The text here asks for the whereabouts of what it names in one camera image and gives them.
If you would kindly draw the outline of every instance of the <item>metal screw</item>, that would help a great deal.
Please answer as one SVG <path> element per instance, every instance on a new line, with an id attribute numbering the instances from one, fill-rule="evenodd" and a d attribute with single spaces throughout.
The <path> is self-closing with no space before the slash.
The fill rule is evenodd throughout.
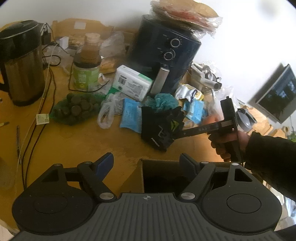
<path id="1" fill-rule="evenodd" d="M 113 197 L 114 197 L 114 194 L 110 192 L 103 192 L 100 194 L 100 199 L 103 199 L 103 200 L 110 200 Z"/>
<path id="2" fill-rule="evenodd" d="M 191 192 L 184 192 L 181 194 L 181 198 L 185 199 L 185 200 L 191 200 L 195 198 L 195 195 Z"/>

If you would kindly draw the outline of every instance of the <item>ribbed rubber surface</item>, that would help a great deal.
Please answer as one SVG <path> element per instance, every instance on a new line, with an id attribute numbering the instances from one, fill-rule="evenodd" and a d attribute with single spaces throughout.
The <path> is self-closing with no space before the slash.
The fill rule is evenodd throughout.
<path id="1" fill-rule="evenodd" d="M 41 236 L 20 232 L 13 241 L 280 241 L 268 231 L 235 235 L 209 224 L 191 203 L 173 194 L 122 194 L 113 203 L 98 206 L 82 226 L 68 233 Z"/>

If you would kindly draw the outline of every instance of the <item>wooden table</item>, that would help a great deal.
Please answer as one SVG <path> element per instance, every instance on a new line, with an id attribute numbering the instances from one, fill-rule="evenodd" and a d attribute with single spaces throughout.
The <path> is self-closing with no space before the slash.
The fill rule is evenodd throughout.
<path id="1" fill-rule="evenodd" d="M 63 70 L 52 68 L 57 83 L 56 103 L 68 93 L 67 80 Z M 39 101 L 26 107 L 12 104 L 7 93 L 0 91 L 0 123 L 10 124 L 0 127 L 0 174 L 1 169 L 6 175 L 15 175 L 17 168 L 16 126 L 20 126 L 21 142 L 37 112 Z M 45 100 L 42 113 L 48 113 L 52 104 L 53 83 Z M 181 153 L 186 152 L 196 161 L 221 161 L 211 148 L 206 134 L 186 137 L 176 140 L 167 152 L 160 152 L 141 140 L 138 133 L 126 128 L 119 128 L 121 117 L 116 116 L 110 129 L 101 129 L 96 123 L 96 117 L 77 124 L 67 126 L 51 121 L 45 127 L 32 156 L 28 173 L 28 185 L 38 178 L 54 163 L 62 163 L 64 167 L 76 167 L 84 161 L 96 161 L 106 152 L 114 155 L 114 167 L 107 175 L 104 183 L 116 194 L 123 182 L 135 170 L 141 158 L 159 160 L 178 160 Z M 32 143 L 35 142 L 42 126 L 38 126 Z M 29 146 L 25 157 L 25 167 L 28 163 Z M 11 214 L 15 198 L 23 191 L 21 168 L 18 167 L 16 181 L 8 190 L 0 189 L 0 224 L 10 230 L 16 229 L 16 223 Z"/>

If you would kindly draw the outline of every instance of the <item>stainless steel kettle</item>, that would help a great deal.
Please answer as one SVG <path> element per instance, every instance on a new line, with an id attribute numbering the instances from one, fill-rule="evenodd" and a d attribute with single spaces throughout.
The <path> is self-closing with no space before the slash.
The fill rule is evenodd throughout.
<path id="1" fill-rule="evenodd" d="M 4 84 L 17 106 L 32 104 L 44 91 L 40 37 L 41 25 L 33 20 L 15 23 L 0 32 L 0 70 Z"/>

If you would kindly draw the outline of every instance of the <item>tag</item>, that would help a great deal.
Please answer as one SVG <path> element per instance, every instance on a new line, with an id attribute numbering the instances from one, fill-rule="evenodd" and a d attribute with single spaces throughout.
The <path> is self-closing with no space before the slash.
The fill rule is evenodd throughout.
<path id="1" fill-rule="evenodd" d="M 76 21 L 74 23 L 74 29 L 85 29 L 86 23 Z"/>
<path id="2" fill-rule="evenodd" d="M 43 125 L 49 123 L 49 114 L 37 114 L 36 125 Z"/>

